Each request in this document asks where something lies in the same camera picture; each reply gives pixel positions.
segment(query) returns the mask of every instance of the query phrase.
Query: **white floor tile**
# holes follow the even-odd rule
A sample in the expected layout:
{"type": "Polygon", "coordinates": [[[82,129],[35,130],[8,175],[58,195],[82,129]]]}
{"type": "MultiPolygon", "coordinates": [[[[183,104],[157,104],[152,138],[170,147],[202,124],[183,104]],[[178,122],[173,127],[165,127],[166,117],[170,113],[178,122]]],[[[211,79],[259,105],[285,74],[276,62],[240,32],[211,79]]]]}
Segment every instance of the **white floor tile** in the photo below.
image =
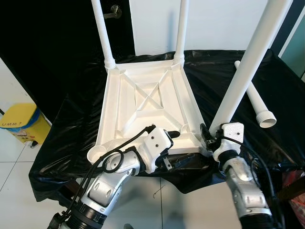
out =
{"type": "Polygon", "coordinates": [[[103,229],[161,229],[161,193],[158,177],[132,177],[122,189],[103,229]]]}
{"type": "Polygon", "coordinates": [[[35,161],[35,158],[40,150],[41,145],[35,146],[33,149],[30,146],[25,146],[18,161],[35,161]]]}
{"type": "Polygon", "coordinates": [[[64,210],[57,201],[37,203],[28,173],[31,162],[17,162],[0,192],[0,228],[45,229],[56,212],[64,210]]]}
{"type": "Polygon", "coordinates": [[[0,162],[17,161],[24,144],[7,130],[0,129],[0,162]]]}
{"type": "Polygon", "coordinates": [[[8,177],[11,168],[13,168],[15,162],[0,162],[0,190],[8,177]]]}
{"type": "Polygon", "coordinates": [[[232,195],[226,183],[182,194],[161,181],[164,229],[240,229],[232,195]]]}

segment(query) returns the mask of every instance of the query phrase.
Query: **yellow container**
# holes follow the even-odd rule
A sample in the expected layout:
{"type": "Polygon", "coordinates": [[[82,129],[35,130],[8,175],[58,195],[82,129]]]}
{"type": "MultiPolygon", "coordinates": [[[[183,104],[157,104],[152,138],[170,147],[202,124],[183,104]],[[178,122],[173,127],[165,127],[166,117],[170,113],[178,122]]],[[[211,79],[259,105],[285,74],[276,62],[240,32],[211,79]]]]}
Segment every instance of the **yellow container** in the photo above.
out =
{"type": "Polygon", "coordinates": [[[0,128],[7,129],[23,143],[36,141],[42,144],[51,127],[36,104],[15,104],[0,120],[0,128]]]}

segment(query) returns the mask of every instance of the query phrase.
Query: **black cable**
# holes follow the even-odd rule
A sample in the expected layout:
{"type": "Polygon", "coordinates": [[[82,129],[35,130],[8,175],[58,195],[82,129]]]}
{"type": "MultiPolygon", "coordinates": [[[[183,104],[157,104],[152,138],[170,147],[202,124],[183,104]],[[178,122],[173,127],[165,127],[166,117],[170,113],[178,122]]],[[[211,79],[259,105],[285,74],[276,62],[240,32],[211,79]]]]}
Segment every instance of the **black cable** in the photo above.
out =
{"type": "Polygon", "coordinates": [[[106,164],[107,164],[107,161],[108,161],[108,160],[104,160],[103,165],[102,165],[102,170],[103,170],[104,173],[114,173],[114,172],[117,171],[117,170],[121,167],[121,165],[123,164],[124,153],[123,153],[121,150],[119,150],[119,149],[117,149],[117,152],[119,152],[119,154],[121,155],[121,158],[120,158],[120,161],[119,161],[118,165],[114,164],[114,166],[116,166],[114,169],[107,170],[107,165],[106,165],[106,164]]]}
{"type": "Polygon", "coordinates": [[[282,223],[282,229],[285,229],[285,218],[284,218],[284,215],[279,207],[279,203],[277,202],[278,199],[277,199],[277,196],[275,194],[275,191],[274,191],[274,187],[273,187],[273,183],[272,183],[272,179],[271,179],[271,175],[270,175],[270,172],[269,172],[269,169],[266,165],[266,163],[264,162],[264,160],[258,155],[257,152],[255,152],[254,150],[250,149],[249,147],[247,147],[245,144],[235,140],[235,139],[232,139],[232,138],[229,138],[229,137],[226,137],[226,136],[222,136],[220,137],[220,139],[226,139],[226,140],[229,140],[229,141],[232,141],[232,142],[235,142],[241,146],[243,146],[244,148],[246,148],[249,152],[251,152],[252,154],[254,154],[257,159],[260,161],[260,163],[263,165],[265,171],[266,171],[266,174],[267,174],[267,177],[268,177],[268,183],[269,183],[269,188],[270,188],[270,193],[271,193],[271,199],[272,199],[272,203],[273,203],[273,206],[276,208],[277,211],[276,212],[276,216],[274,216],[274,220],[275,222],[277,223],[278,225],[278,218],[281,218],[281,223],[282,223]]]}
{"type": "Polygon", "coordinates": [[[78,190],[76,191],[76,194],[74,195],[70,205],[68,206],[67,210],[64,212],[64,214],[62,215],[62,222],[68,217],[69,215],[69,212],[70,210],[72,209],[73,207],[73,204],[75,203],[76,201],[76,198],[77,196],[79,195],[79,192],[81,191],[81,188],[82,186],[84,185],[85,181],[87,180],[84,188],[83,188],[83,192],[82,194],[80,195],[80,199],[79,201],[81,200],[81,196],[83,196],[84,192],[86,192],[88,186],[89,186],[89,183],[90,183],[90,180],[91,178],[93,177],[93,174],[94,174],[94,171],[96,170],[96,168],[98,167],[98,165],[100,164],[100,162],[102,162],[106,157],[110,156],[111,154],[115,153],[115,152],[119,152],[121,154],[121,159],[120,159],[120,162],[119,162],[119,165],[112,169],[112,170],[107,170],[107,172],[115,172],[116,170],[118,170],[120,168],[120,166],[122,165],[123,163],[123,159],[124,159],[124,155],[122,153],[122,151],[120,150],[120,148],[123,148],[124,146],[128,145],[129,143],[131,143],[132,141],[134,141],[135,139],[137,139],[138,137],[140,137],[144,132],[151,132],[153,129],[155,128],[155,125],[151,125],[149,127],[145,127],[141,132],[139,132],[136,136],[132,137],[131,139],[129,139],[128,141],[124,142],[123,144],[121,144],[120,146],[114,148],[113,150],[107,152],[106,154],[102,155],[93,165],[92,167],[88,170],[88,172],[86,173],[84,179],[81,181],[80,183],[80,186],[78,188],[78,190]]]}
{"type": "Polygon", "coordinates": [[[253,176],[253,179],[254,179],[256,185],[260,188],[261,185],[258,183],[258,181],[256,180],[257,177],[256,177],[256,176],[254,175],[254,173],[253,173],[253,164],[254,164],[254,162],[255,162],[256,160],[257,160],[257,158],[253,158],[253,159],[251,160],[250,171],[251,171],[251,174],[252,174],[252,176],[253,176]]]}
{"type": "Polygon", "coordinates": [[[226,140],[229,140],[229,141],[232,141],[232,142],[235,142],[241,146],[243,146],[244,148],[246,148],[249,152],[251,152],[252,154],[254,154],[258,159],[259,161],[262,163],[265,171],[266,171],[266,174],[267,174],[267,177],[268,177],[268,181],[269,181],[269,188],[270,188],[270,193],[271,193],[271,197],[274,198],[276,197],[276,194],[275,194],[275,191],[274,191],[274,188],[273,188],[273,185],[272,185],[272,179],[271,179],[271,175],[270,175],[270,172],[268,170],[268,167],[266,165],[266,163],[263,161],[263,159],[258,155],[257,152],[255,152],[254,150],[250,149],[249,147],[247,147],[245,144],[235,140],[235,139],[232,139],[232,138],[229,138],[229,137],[226,137],[226,136],[222,136],[221,137],[222,139],[226,139],[226,140]]]}

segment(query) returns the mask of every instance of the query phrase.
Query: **black tablecloth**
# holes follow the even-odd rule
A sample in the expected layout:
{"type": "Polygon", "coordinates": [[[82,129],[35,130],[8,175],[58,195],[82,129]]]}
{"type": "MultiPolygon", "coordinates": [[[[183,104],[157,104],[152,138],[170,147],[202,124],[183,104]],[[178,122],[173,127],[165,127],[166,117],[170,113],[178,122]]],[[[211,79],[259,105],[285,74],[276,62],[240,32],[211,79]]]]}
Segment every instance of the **black tablecloth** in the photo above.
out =
{"type": "MultiPolygon", "coordinates": [[[[243,54],[243,51],[185,52],[184,70],[207,127],[235,73],[234,62],[243,54]]],[[[173,52],[170,52],[156,56],[130,56],[118,62],[172,58],[173,52]]],[[[96,141],[106,77],[103,63],[88,63],[71,82],[69,93],[30,170],[37,201],[46,198],[63,200],[63,185],[84,176],[91,166],[86,155],[96,141]]],[[[253,83],[276,116],[277,123],[268,129],[260,128],[245,95],[232,120],[244,124],[245,143],[260,154],[273,173],[304,169],[305,84],[270,50],[253,83]]],[[[150,176],[169,180],[183,193],[223,181],[218,164],[212,158],[185,154],[169,156],[169,160],[175,169],[167,171],[161,167],[150,176]]]]}

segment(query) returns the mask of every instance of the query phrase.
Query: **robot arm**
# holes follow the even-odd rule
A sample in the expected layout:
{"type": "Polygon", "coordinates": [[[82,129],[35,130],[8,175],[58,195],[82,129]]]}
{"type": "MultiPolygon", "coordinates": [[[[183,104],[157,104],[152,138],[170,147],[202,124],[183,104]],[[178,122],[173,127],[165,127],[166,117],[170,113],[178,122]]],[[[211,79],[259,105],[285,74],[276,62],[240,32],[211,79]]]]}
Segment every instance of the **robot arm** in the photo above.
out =
{"type": "Polygon", "coordinates": [[[138,149],[131,147],[122,154],[116,153],[107,157],[103,162],[103,173],[95,178],[80,202],[72,208],[70,218],[61,224],[60,229],[102,228],[120,196],[123,184],[141,171],[154,172],[156,159],[166,154],[172,146],[173,141],[168,132],[154,128],[138,149]]]}
{"type": "Polygon", "coordinates": [[[272,213],[265,197],[257,186],[246,161],[239,157],[240,144],[243,142],[244,125],[241,123],[223,124],[218,131],[220,145],[209,135],[205,126],[201,126],[203,138],[208,149],[213,152],[215,161],[220,162],[226,175],[226,182],[233,195],[234,205],[243,229],[273,229],[272,213]]]}

